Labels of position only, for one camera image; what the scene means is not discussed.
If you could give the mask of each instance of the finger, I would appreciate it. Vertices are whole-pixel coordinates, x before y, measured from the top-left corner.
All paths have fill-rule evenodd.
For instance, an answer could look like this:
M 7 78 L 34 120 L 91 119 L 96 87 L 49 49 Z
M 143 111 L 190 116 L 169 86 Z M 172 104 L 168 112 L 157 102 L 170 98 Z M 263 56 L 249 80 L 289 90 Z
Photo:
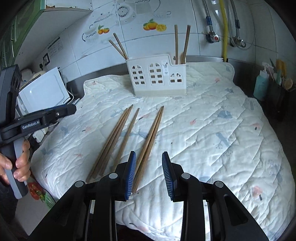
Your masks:
M 12 169 L 12 162 L 5 156 L 0 153 L 0 167 L 5 169 L 11 170 Z
M 25 176 L 27 174 L 27 172 L 29 171 L 29 169 L 30 169 L 30 163 L 21 167 L 20 169 L 15 170 L 15 172 L 13 173 L 13 176 L 15 177 L 15 179 L 19 179 L 19 178 Z
M 31 175 L 31 171 L 29 170 L 29 171 L 26 173 L 26 175 L 24 175 L 23 177 L 19 178 L 18 181 L 19 181 L 19 182 L 24 182 L 24 181 L 26 181 L 26 180 L 29 179 L 30 175 Z
M 25 140 L 22 144 L 22 150 L 23 150 L 23 152 L 25 152 L 29 149 L 30 149 L 30 142 L 28 140 Z
M 21 168 L 28 164 L 29 162 L 30 151 L 29 149 L 24 150 L 22 155 L 15 161 L 15 166 L 17 168 Z

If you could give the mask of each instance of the quilted blanket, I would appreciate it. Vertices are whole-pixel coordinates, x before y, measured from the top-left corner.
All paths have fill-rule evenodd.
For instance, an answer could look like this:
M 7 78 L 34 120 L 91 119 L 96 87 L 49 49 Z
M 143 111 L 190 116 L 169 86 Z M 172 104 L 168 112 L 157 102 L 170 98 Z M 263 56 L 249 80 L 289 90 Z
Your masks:
M 184 96 L 135 97 L 128 75 L 86 81 L 77 112 L 64 118 L 34 153 L 34 175 L 60 198 L 75 181 L 86 179 L 120 115 L 134 104 L 109 160 L 108 174 L 136 109 L 140 112 L 121 162 L 127 161 L 131 150 L 139 154 L 164 105 L 138 192 L 129 201 L 116 203 L 116 222 L 153 240 L 180 239 L 183 204 L 171 202 L 167 194 L 161 165 L 161 155 L 167 151 L 172 162 L 200 181 L 223 181 L 268 238 L 276 240 L 295 209 L 295 184 L 281 143 L 258 102 L 233 84 L 232 65 L 188 63 L 186 70 Z M 210 240 L 206 202 L 204 206 L 206 240 Z

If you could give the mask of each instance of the red object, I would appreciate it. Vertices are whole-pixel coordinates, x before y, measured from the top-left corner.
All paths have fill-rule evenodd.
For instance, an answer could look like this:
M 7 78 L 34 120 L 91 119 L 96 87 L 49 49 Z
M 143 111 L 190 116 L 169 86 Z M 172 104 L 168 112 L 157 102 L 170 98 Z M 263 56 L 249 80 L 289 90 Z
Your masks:
M 38 193 L 43 193 L 43 188 L 38 184 L 38 183 L 28 183 L 28 188 L 30 191 L 30 194 L 32 196 L 32 198 L 34 198 L 35 200 L 39 200 L 40 196 L 38 195 Z

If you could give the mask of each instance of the wooden chopstick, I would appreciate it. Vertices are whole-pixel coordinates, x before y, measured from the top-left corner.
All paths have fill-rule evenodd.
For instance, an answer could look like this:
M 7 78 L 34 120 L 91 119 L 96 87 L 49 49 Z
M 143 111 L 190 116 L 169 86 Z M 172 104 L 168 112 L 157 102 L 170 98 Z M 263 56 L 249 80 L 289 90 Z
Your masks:
M 123 121 L 122 121 L 121 124 L 120 124 L 119 130 L 118 130 L 118 132 L 117 132 L 117 134 L 116 134 L 114 140 L 112 141 L 112 143 L 111 143 L 111 145 L 110 145 L 110 148 L 109 148 L 109 150 L 108 150 L 108 152 L 107 152 L 105 158 L 104 158 L 103 161 L 102 161 L 101 168 L 100 168 L 100 170 L 98 171 L 98 174 L 99 174 L 99 175 L 103 175 L 104 172 L 105 172 L 105 169 L 106 169 L 106 167 L 107 167 L 108 161 L 109 161 L 109 159 L 110 159 L 110 157 L 111 157 L 111 154 L 112 154 L 112 152 L 113 152 L 113 150 L 114 150 L 115 145 L 117 144 L 118 138 L 119 138 L 119 136 L 120 136 L 120 134 L 121 134 L 121 132 L 122 132 L 122 129 L 124 128 L 124 125 L 125 125 L 125 123 L 126 123 L 126 121 L 127 121 L 127 119 L 128 119 L 128 116 L 129 116 L 129 114 L 130 114 L 132 108 L 133 108 L 133 105 L 132 105 L 131 107 L 129 107 L 129 109 L 128 109 L 128 111 L 127 111 L 127 114 L 126 114 L 126 116 L 125 116 L 125 118 L 123 119 Z
M 129 135 L 131 133 L 131 130 L 133 129 L 133 125 L 134 125 L 134 123 L 136 121 L 136 118 L 137 118 L 137 115 L 139 113 L 139 110 L 140 110 L 140 108 L 137 109 L 137 111 L 136 111 L 136 113 L 135 113 L 135 115 L 134 115 L 134 117 L 133 117 L 133 119 L 132 119 L 132 121 L 131 121 L 131 123 L 130 123 L 130 125 L 128 127 L 128 131 L 126 132 L 126 134 L 124 136 L 124 139 L 123 139 L 123 141 L 121 143 L 121 146 L 120 146 L 120 149 L 118 151 L 117 157 L 115 158 L 114 165 L 113 165 L 113 168 L 112 168 L 112 172 L 115 172 L 117 165 L 120 163 L 120 159 L 121 159 L 122 153 L 123 153 L 124 148 L 126 146 L 126 143 L 128 141 L 128 138 L 129 138 Z
M 160 111 L 158 112 L 158 114 L 157 114 L 157 116 L 156 116 L 156 118 L 155 118 L 155 120 L 154 120 L 154 122 L 153 122 L 153 124 L 152 124 L 152 126 L 151 126 L 151 128 L 150 128 L 150 131 L 149 131 L 149 133 L 148 133 L 148 136 L 147 136 L 147 138 L 146 138 L 146 141 L 145 141 L 145 143 L 144 143 L 144 145 L 143 145 L 143 147 L 142 147 L 141 153 L 140 153 L 139 157 L 137 158 L 137 165 L 136 165 L 136 169 L 135 169 L 135 174 L 137 173 L 137 171 L 138 171 L 138 169 L 139 169 L 139 166 L 140 166 L 140 164 L 141 164 L 141 161 L 142 161 L 142 159 L 143 159 L 143 157 L 144 157 L 144 155 L 145 155 L 146 149 L 147 149 L 147 147 L 148 147 L 148 145 L 149 145 L 149 142 L 150 142 L 151 137 L 152 137 L 152 135 L 153 135 L 153 131 L 154 131 L 154 129 L 155 129 L 155 126 L 156 126 L 156 123 L 157 123 L 157 120 L 158 120 L 159 114 L 160 114 Z
M 121 52 L 121 50 L 116 46 L 115 43 L 110 39 L 109 42 L 113 45 L 113 47 L 122 55 L 122 57 L 126 58 L 124 54 Z
M 127 110 L 128 110 L 128 108 L 125 109 L 125 111 L 123 112 L 123 114 L 122 114 L 121 117 L 119 118 L 117 124 L 116 124 L 115 127 L 113 128 L 111 134 L 109 135 L 108 139 L 106 140 L 106 142 L 105 142 L 105 144 L 104 144 L 104 146 L 103 146 L 103 148 L 102 148 L 100 154 L 98 155 L 98 158 L 96 159 L 96 161 L 95 161 L 95 163 L 94 163 L 94 165 L 93 165 L 93 167 L 92 167 L 92 169 L 91 169 L 89 175 L 88 175 L 87 178 L 86 178 L 86 183 L 88 183 L 88 182 L 90 181 L 91 176 L 93 175 L 93 172 L 95 171 L 96 167 L 98 166 L 99 161 L 100 161 L 100 158 L 101 158 L 101 156 L 102 156 L 104 150 L 105 150 L 106 147 L 107 147 L 107 144 L 109 143 L 110 139 L 111 139 L 112 136 L 114 135 L 114 132 L 116 131 L 116 128 L 120 125 L 122 119 L 124 118 L 125 114 L 127 113 Z
M 153 131 L 153 135 L 152 135 L 151 140 L 149 142 L 149 145 L 148 145 L 148 147 L 146 149 L 144 159 L 141 162 L 140 167 L 139 167 L 137 173 L 135 174 L 135 178 L 134 178 L 134 181 L 133 181 L 133 189 L 132 189 L 133 193 L 136 193 L 137 190 L 138 190 L 141 177 L 142 177 L 142 175 L 144 173 L 144 168 L 146 166 L 147 160 L 149 158 L 149 155 L 150 155 L 152 146 L 154 144 L 154 141 L 155 141 L 155 138 L 156 138 L 156 135 L 157 135 L 158 127 L 159 127 L 159 124 L 160 124 L 160 121 L 161 121 L 161 117 L 163 115 L 163 109 L 164 109 L 164 106 L 162 106 L 161 109 L 160 109 L 160 111 L 159 111 L 159 117 L 158 117 L 158 120 L 157 120 L 155 129 Z
M 178 25 L 175 25 L 175 59 L 176 64 L 178 64 Z
M 125 58 L 125 59 L 128 59 L 128 56 L 127 56 L 127 54 L 126 54 L 124 48 L 122 47 L 122 45 L 121 45 L 121 43 L 120 43 L 120 41 L 119 41 L 119 39 L 118 39 L 116 33 L 113 33 L 113 35 L 114 35 L 114 37 L 115 37 L 115 39 L 116 39 L 116 41 L 117 41 L 117 43 L 118 43 L 118 45 L 119 45 L 119 47 L 120 47 L 120 49 L 121 49 L 123 55 L 124 55 L 124 58 Z
M 190 34 L 190 25 L 187 25 L 185 46 L 184 46 L 184 52 L 183 52 L 183 58 L 182 58 L 181 64 L 185 64 L 185 58 L 186 58 L 186 53 L 187 53 L 187 48 L 188 48 L 188 41 L 189 41 L 189 34 Z
M 93 177 L 93 178 L 96 178 L 96 177 L 97 177 L 98 172 L 99 172 L 99 170 L 101 169 L 101 167 L 102 167 L 102 165 L 103 165 L 103 162 L 104 162 L 104 160 L 105 160 L 105 157 L 106 157 L 106 155 L 108 154 L 108 151 L 109 151 L 109 149 L 110 149 L 110 146 L 111 146 L 112 142 L 114 141 L 114 138 L 115 138 L 115 136 L 117 135 L 118 130 L 119 130 L 119 128 L 120 128 L 122 122 L 124 121 L 124 119 L 125 119 L 127 113 L 128 113 L 128 109 L 127 109 L 127 111 L 124 113 L 123 118 L 121 119 L 119 125 L 117 125 L 117 127 L 116 127 L 116 129 L 115 129 L 113 135 L 111 136 L 109 142 L 107 143 L 107 146 L 106 146 L 105 150 L 103 151 L 103 154 L 102 154 L 102 156 L 101 156 L 101 158 L 100 158 L 100 160 L 99 160 L 99 162 L 98 162 L 98 164 L 97 164 L 97 166 L 96 166 L 96 168 L 95 168 L 95 170 L 94 170 L 94 172 L 93 172 L 93 174 L 92 174 L 92 177 Z

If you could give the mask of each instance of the white microwave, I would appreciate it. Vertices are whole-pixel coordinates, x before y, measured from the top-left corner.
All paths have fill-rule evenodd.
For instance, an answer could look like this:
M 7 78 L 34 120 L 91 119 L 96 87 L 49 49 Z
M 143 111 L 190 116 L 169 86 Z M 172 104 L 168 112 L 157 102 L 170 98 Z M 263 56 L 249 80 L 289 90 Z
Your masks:
M 17 102 L 23 115 L 63 105 L 70 96 L 57 68 L 29 81 L 20 88 Z

